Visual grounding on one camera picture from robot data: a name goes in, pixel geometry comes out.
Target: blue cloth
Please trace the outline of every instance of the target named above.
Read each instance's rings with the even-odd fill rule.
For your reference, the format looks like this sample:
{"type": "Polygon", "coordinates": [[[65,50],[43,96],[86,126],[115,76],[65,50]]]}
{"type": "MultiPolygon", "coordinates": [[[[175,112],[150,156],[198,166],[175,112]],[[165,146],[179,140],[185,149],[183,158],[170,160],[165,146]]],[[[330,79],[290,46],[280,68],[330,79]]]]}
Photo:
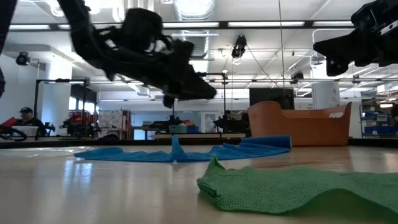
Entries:
{"type": "Polygon", "coordinates": [[[289,152],[292,146],[290,136],[273,136],[266,138],[246,138],[238,145],[223,144],[213,146],[209,152],[185,152],[178,142],[177,135],[172,138],[172,152],[124,152],[118,147],[95,149],[79,152],[75,157],[99,161],[131,161],[131,162],[195,162],[210,161],[215,155],[219,160],[249,159],[274,156],[289,152]]]}

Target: man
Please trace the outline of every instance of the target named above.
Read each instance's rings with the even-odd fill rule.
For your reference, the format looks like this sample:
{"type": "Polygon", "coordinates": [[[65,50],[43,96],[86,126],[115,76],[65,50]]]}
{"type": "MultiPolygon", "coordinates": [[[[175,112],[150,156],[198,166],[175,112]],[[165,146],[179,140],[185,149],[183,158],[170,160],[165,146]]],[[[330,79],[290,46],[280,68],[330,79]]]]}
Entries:
{"type": "Polygon", "coordinates": [[[43,124],[43,122],[41,122],[41,120],[33,117],[33,110],[31,108],[24,107],[20,110],[20,113],[21,113],[22,119],[18,119],[17,123],[15,123],[13,126],[39,127],[37,129],[38,135],[45,136],[46,130],[45,130],[44,124],[43,124]]]}

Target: door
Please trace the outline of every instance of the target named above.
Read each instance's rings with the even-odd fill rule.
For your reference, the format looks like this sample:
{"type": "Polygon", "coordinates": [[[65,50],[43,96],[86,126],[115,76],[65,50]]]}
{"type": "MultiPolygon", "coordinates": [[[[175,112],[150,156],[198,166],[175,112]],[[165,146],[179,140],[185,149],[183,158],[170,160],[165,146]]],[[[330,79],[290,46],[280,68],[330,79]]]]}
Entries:
{"type": "Polygon", "coordinates": [[[201,132],[202,133],[216,133],[217,128],[214,121],[218,120],[220,116],[219,111],[202,111],[201,112],[201,132]]]}

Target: orange bin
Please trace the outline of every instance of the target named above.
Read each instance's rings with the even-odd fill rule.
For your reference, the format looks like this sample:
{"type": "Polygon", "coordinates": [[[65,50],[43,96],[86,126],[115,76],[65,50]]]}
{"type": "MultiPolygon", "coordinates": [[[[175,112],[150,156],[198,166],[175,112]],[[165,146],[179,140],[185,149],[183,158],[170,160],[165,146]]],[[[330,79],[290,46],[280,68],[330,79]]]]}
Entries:
{"type": "Polygon", "coordinates": [[[277,102],[265,101],[251,106],[248,113],[253,137],[289,135],[293,146],[348,143],[351,103],[325,110],[282,110],[277,102]]]}

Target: green cloth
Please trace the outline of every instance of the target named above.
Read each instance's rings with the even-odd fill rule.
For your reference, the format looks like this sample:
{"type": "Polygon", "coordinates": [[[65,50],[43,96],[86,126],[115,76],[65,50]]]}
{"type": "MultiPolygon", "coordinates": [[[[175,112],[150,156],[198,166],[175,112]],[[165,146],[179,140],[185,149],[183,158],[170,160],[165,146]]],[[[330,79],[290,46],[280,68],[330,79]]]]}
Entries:
{"type": "Polygon", "coordinates": [[[398,174],[340,173],[304,166],[286,170],[252,167],[226,170],[213,157],[205,175],[197,182],[201,192],[218,208],[230,212],[288,215],[299,208],[308,208],[309,202],[317,207],[319,202],[330,202],[327,208],[331,208],[333,198],[338,198],[340,204],[333,202],[335,207],[344,206],[352,203],[348,201],[351,194],[361,199],[358,207],[351,204],[351,208],[360,209],[370,202],[381,209],[378,215],[383,211],[397,218],[398,214],[398,174]]]}

